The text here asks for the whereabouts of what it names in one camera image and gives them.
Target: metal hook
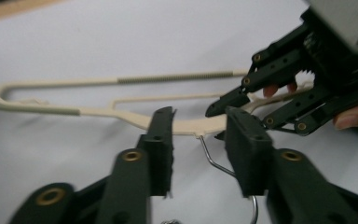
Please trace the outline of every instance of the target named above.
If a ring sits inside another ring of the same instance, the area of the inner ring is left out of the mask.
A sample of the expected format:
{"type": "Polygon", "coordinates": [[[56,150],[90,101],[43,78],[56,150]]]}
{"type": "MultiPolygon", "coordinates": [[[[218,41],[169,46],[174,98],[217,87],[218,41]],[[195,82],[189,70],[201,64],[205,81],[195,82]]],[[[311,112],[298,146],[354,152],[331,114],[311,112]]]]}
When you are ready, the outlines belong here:
{"type": "MultiPolygon", "coordinates": [[[[208,148],[206,147],[206,144],[205,144],[205,140],[203,139],[203,136],[200,136],[200,141],[201,141],[201,144],[202,144],[202,147],[204,149],[204,152],[205,152],[205,156],[206,158],[208,159],[208,162],[215,168],[223,171],[224,173],[228,174],[228,175],[231,175],[233,177],[235,177],[235,173],[228,170],[227,168],[217,164],[216,162],[214,162],[211,158],[211,154],[209,154],[209,151],[208,151],[208,148]]],[[[252,221],[251,221],[251,224],[256,224],[257,223],[257,219],[258,219],[258,204],[257,204],[257,198],[255,196],[250,196],[249,197],[249,200],[252,200],[252,204],[253,204],[253,217],[252,217],[252,221]]]]}

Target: tabletop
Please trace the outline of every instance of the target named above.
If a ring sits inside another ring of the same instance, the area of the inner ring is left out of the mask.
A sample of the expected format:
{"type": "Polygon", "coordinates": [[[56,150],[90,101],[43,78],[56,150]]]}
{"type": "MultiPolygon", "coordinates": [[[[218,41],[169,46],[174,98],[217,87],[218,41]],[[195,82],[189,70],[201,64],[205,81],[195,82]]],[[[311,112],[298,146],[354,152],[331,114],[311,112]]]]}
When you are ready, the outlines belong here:
{"type": "MultiPolygon", "coordinates": [[[[68,0],[0,18],[0,84],[19,80],[183,74],[247,69],[252,55],[301,24],[301,0],[68,0]]],[[[62,105],[106,106],[130,96],[230,91],[241,78],[81,89],[24,90],[62,105]]],[[[151,115],[203,118],[215,99],[123,104],[151,115]]],[[[0,111],[0,223],[34,190],[65,182],[83,189],[109,175],[115,156],[145,130],[112,118],[0,111]]],[[[358,129],[331,122],[308,136],[268,131],[276,148],[305,153],[326,179],[358,193],[358,129]]],[[[224,143],[205,136],[214,160],[231,169],[224,143]]],[[[213,168],[194,136],[175,135],[172,198],[152,199],[153,223],[249,223],[252,204],[234,178],[213,168]]],[[[258,197],[259,223],[270,223],[258,197]]]]}

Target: wooden floor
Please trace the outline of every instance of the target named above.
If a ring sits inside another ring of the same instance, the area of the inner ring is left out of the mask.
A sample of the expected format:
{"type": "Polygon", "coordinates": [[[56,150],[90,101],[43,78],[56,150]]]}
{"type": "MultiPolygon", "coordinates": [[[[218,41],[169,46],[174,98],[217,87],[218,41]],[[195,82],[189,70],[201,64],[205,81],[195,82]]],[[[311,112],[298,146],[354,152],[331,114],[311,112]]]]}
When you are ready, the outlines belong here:
{"type": "Polygon", "coordinates": [[[59,3],[64,0],[12,0],[0,3],[0,19],[14,14],[59,3]]]}

